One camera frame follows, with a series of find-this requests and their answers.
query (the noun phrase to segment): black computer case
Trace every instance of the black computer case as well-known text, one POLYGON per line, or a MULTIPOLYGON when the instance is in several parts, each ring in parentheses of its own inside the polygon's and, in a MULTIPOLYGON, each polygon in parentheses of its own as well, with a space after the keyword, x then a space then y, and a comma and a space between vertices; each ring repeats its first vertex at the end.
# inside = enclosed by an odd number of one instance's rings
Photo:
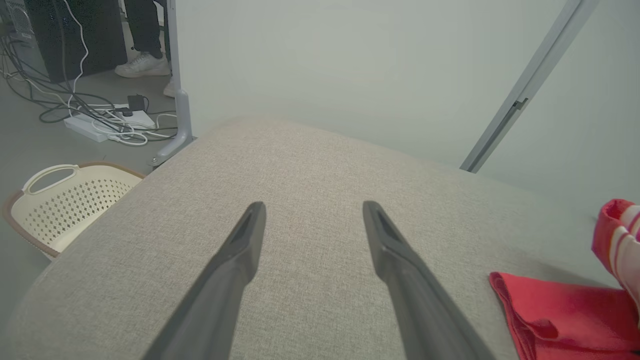
MULTIPOLYGON (((89 55, 83 63, 85 75, 111 70, 127 62, 122 34, 120 8, 117 0, 67 0, 76 19, 83 26, 89 55)), ((80 73, 80 61, 85 49, 80 27, 73 20, 63 0, 6 0, 13 22, 10 34, 18 57, 49 79, 64 81, 62 71, 62 41, 54 2, 60 13, 65 33, 65 69, 67 79, 80 73)))

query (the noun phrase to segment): black power adapter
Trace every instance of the black power adapter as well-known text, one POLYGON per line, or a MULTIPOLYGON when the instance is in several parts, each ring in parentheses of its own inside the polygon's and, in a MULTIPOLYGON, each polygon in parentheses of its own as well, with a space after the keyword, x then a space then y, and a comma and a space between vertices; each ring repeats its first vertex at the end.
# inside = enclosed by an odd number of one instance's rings
POLYGON ((140 111, 145 109, 145 97, 142 95, 129 95, 127 96, 129 101, 129 110, 140 111))

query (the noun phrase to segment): white plastic basket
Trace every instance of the white plastic basket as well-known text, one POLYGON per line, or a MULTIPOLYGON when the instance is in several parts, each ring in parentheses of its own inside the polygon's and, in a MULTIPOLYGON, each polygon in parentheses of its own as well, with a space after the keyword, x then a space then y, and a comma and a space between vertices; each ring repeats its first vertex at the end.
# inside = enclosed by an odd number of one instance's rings
POLYGON ((3 216, 25 240, 55 258, 144 175, 99 161, 56 165, 35 174, 4 204, 3 216), (73 174, 35 192, 31 187, 59 170, 73 174))

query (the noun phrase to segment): shoe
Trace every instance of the shoe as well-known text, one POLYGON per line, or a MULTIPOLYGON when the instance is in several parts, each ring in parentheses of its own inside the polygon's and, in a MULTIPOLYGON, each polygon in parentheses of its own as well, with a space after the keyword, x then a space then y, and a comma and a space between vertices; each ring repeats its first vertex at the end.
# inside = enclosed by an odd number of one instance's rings
POLYGON ((139 78, 141 76, 165 76, 171 74, 169 62, 164 54, 157 59, 153 55, 143 51, 137 58, 130 62, 116 66, 116 74, 123 78, 139 78))
POLYGON ((175 97, 175 86, 173 85, 173 76, 169 83, 164 87, 164 91, 162 92, 164 96, 175 97))

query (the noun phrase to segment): gray metal pole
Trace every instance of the gray metal pole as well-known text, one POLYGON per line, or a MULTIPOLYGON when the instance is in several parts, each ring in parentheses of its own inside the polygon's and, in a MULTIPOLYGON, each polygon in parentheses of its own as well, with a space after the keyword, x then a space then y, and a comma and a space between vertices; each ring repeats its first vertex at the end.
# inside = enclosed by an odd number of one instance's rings
POLYGON ((178 132, 175 138, 165 147, 160 149, 156 156, 150 161, 149 165, 154 167, 167 161, 176 152, 180 151, 183 147, 187 146, 193 141, 193 134, 191 132, 191 114, 189 112, 189 95, 182 88, 180 82, 180 61, 178 52, 178 30, 177 30, 177 14, 175 11, 175 0, 167 0, 166 9, 168 24, 164 25, 164 30, 169 29, 169 41, 171 42, 171 62, 173 69, 173 85, 175 86, 175 112, 178 116, 178 132))
POLYGON ((460 169, 476 173, 556 67, 600 0, 568 0, 460 169))

